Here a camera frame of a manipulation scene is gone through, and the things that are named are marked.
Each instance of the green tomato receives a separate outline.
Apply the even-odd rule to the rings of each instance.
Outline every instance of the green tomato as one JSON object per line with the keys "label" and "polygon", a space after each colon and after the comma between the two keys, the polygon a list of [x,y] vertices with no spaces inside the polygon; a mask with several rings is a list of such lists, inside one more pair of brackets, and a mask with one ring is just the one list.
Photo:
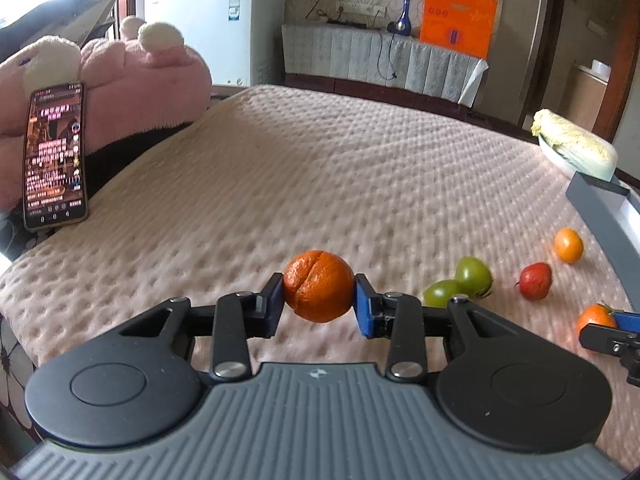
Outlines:
{"label": "green tomato", "polygon": [[465,256],[458,262],[455,279],[462,284],[466,294],[472,298],[488,296],[494,283],[489,267],[473,256]]}
{"label": "green tomato", "polygon": [[447,301],[454,294],[466,294],[462,283],[456,280],[442,280],[431,285],[424,291],[422,297],[426,306],[435,306],[437,308],[446,308]]}

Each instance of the black round pad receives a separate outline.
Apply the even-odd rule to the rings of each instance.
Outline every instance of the black round pad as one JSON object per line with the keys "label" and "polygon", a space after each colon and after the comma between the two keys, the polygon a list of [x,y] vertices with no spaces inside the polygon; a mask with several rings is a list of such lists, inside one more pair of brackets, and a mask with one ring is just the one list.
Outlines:
{"label": "black round pad", "polygon": [[611,407],[595,366],[537,337],[474,341],[441,372],[436,396],[471,436],[529,453],[595,442]]}
{"label": "black round pad", "polygon": [[171,430],[200,394],[196,371],[168,346],[153,338],[101,336],[38,370],[24,400],[34,423],[54,440],[117,448]]}
{"label": "black round pad", "polygon": [[71,392],[87,404],[117,406],[137,397],[145,385],[145,375],[137,368],[106,363],[78,372],[71,379]]}
{"label": "black round pad", "polygon": [[498,370],[492,389],[504,400],[520,406],[546,406],[564,395],[566,381],[551,368],[519,363]]}

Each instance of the red apple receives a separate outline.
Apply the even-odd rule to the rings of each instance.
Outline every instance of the red apple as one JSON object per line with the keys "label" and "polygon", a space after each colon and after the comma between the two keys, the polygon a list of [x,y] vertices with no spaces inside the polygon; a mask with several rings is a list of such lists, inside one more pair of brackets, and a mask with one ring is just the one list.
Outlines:
{"label": "red apple", "polygon": [[520,293],[530,301],[544,300],[553,282],[551,267],[543,262],[522,269],[517,283]]}

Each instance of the orange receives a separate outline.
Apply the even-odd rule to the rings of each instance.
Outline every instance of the orange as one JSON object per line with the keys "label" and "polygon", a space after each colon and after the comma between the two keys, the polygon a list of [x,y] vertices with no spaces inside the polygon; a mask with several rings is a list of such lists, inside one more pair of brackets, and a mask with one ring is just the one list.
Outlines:
{"label": "orange", "polygon": [[300,317],[326,323],[348,312],[355,278],[340,257],[325,251],[296,256],[284,271],[284,299]]}
{"label": "orange", "polygon": [[574,264],[577,262],[584,252],[584,244],[582,238],[573,229],[565,227],[558,231],[554,240],[556,254],[566,264]]}
{"label": "orange", "polygon": [[575,322],[576,336],[580,335],[580,331],[589,323],[596,325],[609,326],[617,328],[616,320],[613,318],[613,311],[605,304],[596,303],[587,308]]}

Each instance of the doorway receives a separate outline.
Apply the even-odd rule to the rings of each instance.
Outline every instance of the doorway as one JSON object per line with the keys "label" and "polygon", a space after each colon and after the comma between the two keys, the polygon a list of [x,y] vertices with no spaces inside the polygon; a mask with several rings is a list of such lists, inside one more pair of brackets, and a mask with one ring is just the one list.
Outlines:
{"label": "doorway", "polygon": [[552,0],[545,49],[521,121],[548,108],[593,131],[614,63],[623,0]]}

